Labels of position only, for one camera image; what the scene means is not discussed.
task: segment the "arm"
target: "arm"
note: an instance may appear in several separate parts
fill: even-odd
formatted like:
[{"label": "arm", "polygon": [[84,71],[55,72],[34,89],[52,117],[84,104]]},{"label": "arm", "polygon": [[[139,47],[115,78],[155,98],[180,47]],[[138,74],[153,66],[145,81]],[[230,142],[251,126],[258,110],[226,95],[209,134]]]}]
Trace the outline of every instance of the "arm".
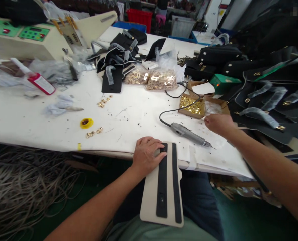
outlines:
[{"label": "arm", "polygon": [[117,180],[82,205],[60,224],[45,241],[100,240],[101,235],[129,192],[161,162],[166,152],[161,141],[144,137],[137,141],[132,166]]},{"label": "arm", "polygon": [[241,152],[268,189],[298,220],[298,165],[236,129],[229,115],[210,115],[205,123]]}]

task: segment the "green box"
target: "green box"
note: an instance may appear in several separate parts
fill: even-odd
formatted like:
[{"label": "green box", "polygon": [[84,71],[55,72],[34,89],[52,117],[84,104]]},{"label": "green box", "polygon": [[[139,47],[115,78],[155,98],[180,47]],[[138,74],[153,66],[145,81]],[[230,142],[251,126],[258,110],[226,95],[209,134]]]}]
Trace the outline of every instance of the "green box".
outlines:
[{"label": "green box", "polygon": [[230,88],[238,85],[241,81],[233,77],[215,74],[210,83],[215,87],[215,94],[226,94]]}]

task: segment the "glue bottle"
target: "glue bottle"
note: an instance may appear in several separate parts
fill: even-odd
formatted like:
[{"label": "glue bottle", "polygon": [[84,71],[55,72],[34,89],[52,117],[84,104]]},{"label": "glue bottle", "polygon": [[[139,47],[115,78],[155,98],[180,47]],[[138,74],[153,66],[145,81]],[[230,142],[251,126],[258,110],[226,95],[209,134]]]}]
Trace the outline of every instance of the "glue bottle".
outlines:
[{"label": "glue bottle", "polygon": [[28,67],[21,63],[17,58],[10,58],[10,60],[15,63],[22,72],[28,76],[28,81],[38,87],[47,95],[52,95],[55,92],[55,87],[50,84],[42,75],[39,73],[32,72]]}]

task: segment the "plastic bag of gold hardware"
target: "plastic bag of gold hardware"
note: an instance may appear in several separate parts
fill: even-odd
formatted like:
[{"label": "plastic bag of gold hardware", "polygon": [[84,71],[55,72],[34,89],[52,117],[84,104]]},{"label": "plastic bag of gold hardware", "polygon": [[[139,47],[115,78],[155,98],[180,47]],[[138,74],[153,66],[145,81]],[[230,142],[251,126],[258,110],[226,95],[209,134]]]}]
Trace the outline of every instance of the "plastic bag of gold hardware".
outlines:
[{"label": "plastic bag of gold hardware", "polygon": [[154,69],[149,72],[147,90],[174,90],[178,88],[175,71],[171,69]]},{"label": "plastic bag of gold hardware", "polygon": [[135,64],[135,68],[125,76],[126,84],[147,84],[149,80],[149,70],[141,64]]}]

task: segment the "human hand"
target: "human hand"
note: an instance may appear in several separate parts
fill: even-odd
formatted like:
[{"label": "human hand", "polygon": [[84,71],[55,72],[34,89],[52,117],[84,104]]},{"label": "human hand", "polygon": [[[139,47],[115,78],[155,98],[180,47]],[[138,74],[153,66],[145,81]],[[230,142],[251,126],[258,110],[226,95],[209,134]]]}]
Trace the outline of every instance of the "human hand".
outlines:
[{"label": "human hand", "polygon": [[162,142],[153,137],[143,137],[137,140],[131,166],[135,174],[143,179],[152,172],[167,155],[166,152],[161,152],[158,156],[154,156],[155,151],[163,147]]},{"label": "human hand", "polygon": [[226,139],[237,130],[232,117],[227,114],[211,114],[206,116],[205,124],[211,131]]}]

